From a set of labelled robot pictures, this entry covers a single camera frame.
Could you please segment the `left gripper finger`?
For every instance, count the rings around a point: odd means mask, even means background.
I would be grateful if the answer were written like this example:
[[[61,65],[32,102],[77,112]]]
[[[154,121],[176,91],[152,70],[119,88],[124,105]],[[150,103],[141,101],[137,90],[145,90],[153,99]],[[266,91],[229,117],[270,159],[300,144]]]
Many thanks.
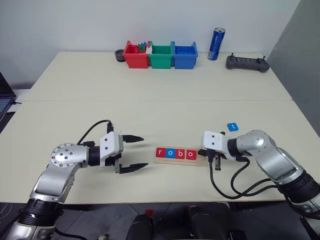
[[[122,140],[125,143],[136,143],[144,141],[144,138],[135,135],[122,135]]]
[[[148,163],[136,163],[136,164],[131,164],[127,167],[122,167],[122,165],[120,164],[117,173],[119,174],[132,173],[146,167],[147,165]]]

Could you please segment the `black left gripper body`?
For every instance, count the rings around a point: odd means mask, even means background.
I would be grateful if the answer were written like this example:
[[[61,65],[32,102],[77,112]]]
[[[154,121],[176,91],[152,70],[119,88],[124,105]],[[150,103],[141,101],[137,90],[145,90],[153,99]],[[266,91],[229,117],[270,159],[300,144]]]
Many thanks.
[[[119,170],[120,158],[124,150],[124,142],[120,134],[107,134],[105,138],[106,166],[114,166],[115,173]]]

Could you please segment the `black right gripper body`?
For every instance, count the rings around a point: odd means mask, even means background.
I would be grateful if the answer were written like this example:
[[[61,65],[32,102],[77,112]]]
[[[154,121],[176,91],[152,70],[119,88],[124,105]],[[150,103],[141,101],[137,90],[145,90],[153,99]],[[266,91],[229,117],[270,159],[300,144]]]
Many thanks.
[[[226,160],[226,156],[221,153],[221,152],[218,152],[216,150],[213,150],[213,149],[207,149],[206,150],[206,156],[208,158],[209,161],[213,161],[215,157],[219,156],[220,158]]]

